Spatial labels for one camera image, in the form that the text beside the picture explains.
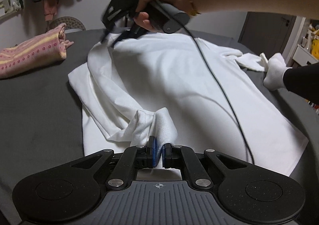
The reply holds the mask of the pink hanging garment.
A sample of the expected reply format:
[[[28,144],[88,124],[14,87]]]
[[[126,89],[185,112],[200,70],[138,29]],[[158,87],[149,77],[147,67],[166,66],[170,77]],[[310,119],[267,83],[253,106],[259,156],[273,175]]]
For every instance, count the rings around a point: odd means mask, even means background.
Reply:
[[[57,15],[59,0],[43,0],[44,18],[45,21],[53,20]]]

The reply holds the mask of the pink striped folded garment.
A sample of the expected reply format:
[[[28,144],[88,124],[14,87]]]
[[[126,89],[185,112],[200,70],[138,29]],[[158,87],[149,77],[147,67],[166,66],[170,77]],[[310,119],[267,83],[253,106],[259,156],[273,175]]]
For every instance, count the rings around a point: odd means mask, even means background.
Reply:
[[[74,44],[66,39],[66,26],[65,23],[62,23],[17,46],[3,48],[1,50],[1,79],[66,59],[67,48]]]

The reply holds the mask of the dark brown door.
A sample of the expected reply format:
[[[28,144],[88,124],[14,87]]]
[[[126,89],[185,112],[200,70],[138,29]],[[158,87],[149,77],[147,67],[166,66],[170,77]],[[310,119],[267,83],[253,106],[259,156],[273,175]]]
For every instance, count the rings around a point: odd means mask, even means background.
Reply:
[[[238,42],[256,55],[283,53],[296,16],[248,12]]]

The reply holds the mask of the white shelf unit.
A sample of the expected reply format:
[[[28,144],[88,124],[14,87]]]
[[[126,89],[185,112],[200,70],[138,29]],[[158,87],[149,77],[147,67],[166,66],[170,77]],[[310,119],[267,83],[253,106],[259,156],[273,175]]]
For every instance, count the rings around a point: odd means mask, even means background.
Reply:
[[[308,38],[310,20],[296,17],[291,34],[284,48],[283,57],[287,66],[304,66],[318,62],[311,54],[311,41]]]

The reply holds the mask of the white sock foot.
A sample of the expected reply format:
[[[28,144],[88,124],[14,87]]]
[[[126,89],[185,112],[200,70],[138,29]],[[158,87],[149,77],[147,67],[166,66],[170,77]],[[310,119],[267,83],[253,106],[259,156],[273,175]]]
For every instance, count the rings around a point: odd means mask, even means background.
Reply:
[[[285,88],[291,91],[292,68],[287,67],[281,53],[276,53],[268,61],[268,71],[263,80],[263,85],[270,91]]]

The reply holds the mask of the white garment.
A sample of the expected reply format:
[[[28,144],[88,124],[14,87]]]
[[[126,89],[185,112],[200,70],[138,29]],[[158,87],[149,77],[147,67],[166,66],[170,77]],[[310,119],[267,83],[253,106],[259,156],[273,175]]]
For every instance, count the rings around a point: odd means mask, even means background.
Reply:
[[[85,155],[119,153],[155,136],[290,175],[308,139],[259,91],[243,54],[183,34],[95,44],[69,82],[83,105]]]

